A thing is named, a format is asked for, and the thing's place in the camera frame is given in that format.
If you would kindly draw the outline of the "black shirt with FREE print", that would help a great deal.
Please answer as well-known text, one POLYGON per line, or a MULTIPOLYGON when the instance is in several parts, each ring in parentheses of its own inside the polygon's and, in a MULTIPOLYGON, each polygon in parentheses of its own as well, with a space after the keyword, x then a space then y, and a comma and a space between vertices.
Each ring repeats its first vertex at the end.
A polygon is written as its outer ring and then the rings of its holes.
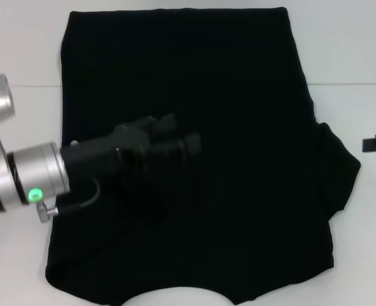
POLYGON ((56 217, 50 285, 111 306, 172 287, 239 304, 333 267, 329 220, 361 165, 315 119, 285 8, 74 11, 61 64, 63 144, 173 113, 202 151, 104 178, 56 217))

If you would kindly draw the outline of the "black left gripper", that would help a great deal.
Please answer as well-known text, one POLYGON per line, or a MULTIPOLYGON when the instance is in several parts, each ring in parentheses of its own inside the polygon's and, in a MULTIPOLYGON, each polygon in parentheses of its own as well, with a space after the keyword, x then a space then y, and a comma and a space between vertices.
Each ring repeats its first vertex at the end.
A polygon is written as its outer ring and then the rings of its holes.
MULTIPOLYGON (((92 177, 115 175, 124 168, 122 154, 141 153, 150 147, 149 134, 165 134, 177 129, 175 115, 146 117, 120 124, 102 137, 68 145, 60 149, 69 184, 92 177)), ((202 151, 201 136, 191 133, 151 146, 151 166, 157 171, 184 168, 202 151)))

